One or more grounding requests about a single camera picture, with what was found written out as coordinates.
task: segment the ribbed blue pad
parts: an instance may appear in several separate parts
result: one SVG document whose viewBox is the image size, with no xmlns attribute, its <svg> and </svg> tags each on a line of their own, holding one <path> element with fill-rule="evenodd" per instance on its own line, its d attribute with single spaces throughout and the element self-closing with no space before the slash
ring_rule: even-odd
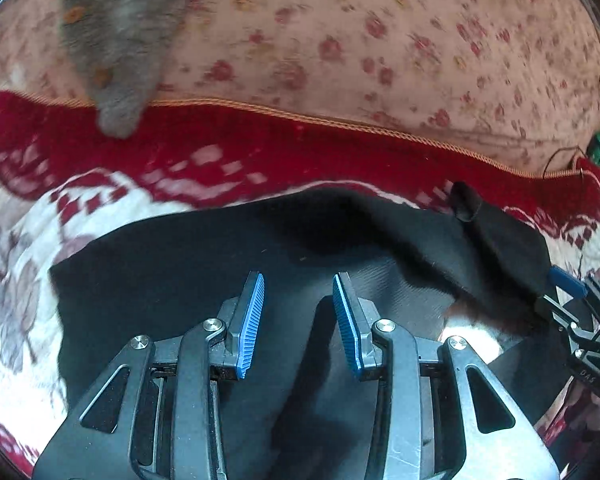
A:
<svg viewBox="0 0 600 480">
<path fill-rule="evenodd" d="M 238 341 L 238 362 L 235 365 L 235 370 L 239 379 L 243 379 L 247 370 L 251 367 L 251 358 L 253 357 L 253 349 L 256 346 L 256 336 L 258 335 L 263 304 L 264 277 L 262 274 L 258 274 L 247 307 L 247 314 L 244 316 L 244 323 L 240 330 L 240 340 Z"/>
<path fill-rule="evenodd" d="M 362 359 L 360 357 L 358 328 L 353 321 L 349 302 L 342 288 L 340 277 L 337 274 L 333 277 L 333 307 L 336 311 L 336 318 L 340 327 L 340 337 L 342 338 L 342 346 L 344 346 L 344 355 L 347 358 L 347 363 L 354 375 L 360 377 L 362 373 Z"/>
</svg>

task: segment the black cloth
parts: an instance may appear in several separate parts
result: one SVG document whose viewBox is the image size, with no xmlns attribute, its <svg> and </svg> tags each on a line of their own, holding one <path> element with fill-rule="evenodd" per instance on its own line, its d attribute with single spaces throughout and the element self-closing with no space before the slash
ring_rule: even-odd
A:
<svg viewBox="0 0 600 480">
<path fill-rule="evenodd" d="M 90 243 L 52 269 L 70 406 L 132 336 L 183 334 L 259 270 L 266 300 L 253 365 L 240 384 L 221 384 L 228 473 L 362 478 L 377 383 L 359 383 L 347 368 L 331 303 L 334 273 L 347 270 L 382 316 L 427 338 L 440 334 L 455 296 L 495 317 L 533 320 L 529 300 L 544 292 L 541 235 L 466 187 L 455 186 L 453 197 L 457 218 L 323 189 L 153 218 Z M 568 375 L 555 362 L 549 376 L 549 366 L 540 368 L 537 382 L 550 386 L 514 398 L 533 399 L 541 414 Z"/>
</svg>

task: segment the silver bolt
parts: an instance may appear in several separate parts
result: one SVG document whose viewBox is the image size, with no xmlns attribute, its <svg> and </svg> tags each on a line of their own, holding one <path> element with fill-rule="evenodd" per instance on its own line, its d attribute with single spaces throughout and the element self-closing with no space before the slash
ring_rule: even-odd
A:
<svg viewBox="0 0 600 480">
<path fill-rule="evenodd" d="M 380 332 L 393 332 L 395 330 L 395 323 L 390 319 L 378 319 L 376 326 Z"/>
<path fill-rule="evenodd" d="M 456 350 L 464 350 L 466 348 L 466 339 L 459 335 L 453 335 L 449 338 L 449 344 Z"/>
<path fill-rule="evenodd" d="M 222 320 L 217 317 L 210 317 L 209 319 L 205 319 L 205 322 L 202 324 L 202 328 L 204 328 L 207 332 L 215 332 L 216 330 L 220 330 L 222 328 Z"/>
<path fill-rule="evenodd" d="M 145 335 L 137 335 L 129 342 L 134 350 L 142 350 L 149 344 L 149 337 Z"/>
</svg>

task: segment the gray fleece cloth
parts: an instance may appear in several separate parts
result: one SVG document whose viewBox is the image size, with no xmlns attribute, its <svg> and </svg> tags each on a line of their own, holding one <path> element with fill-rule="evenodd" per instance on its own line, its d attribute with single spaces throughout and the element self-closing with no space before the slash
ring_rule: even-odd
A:
<svg viewBox="0 0 600 480">
<path fill-rule="evenodd" d="M 124 139 L 138 126 L 186 2 L 62 0 L 62 36 L 104 134 Z"/>
</svg>

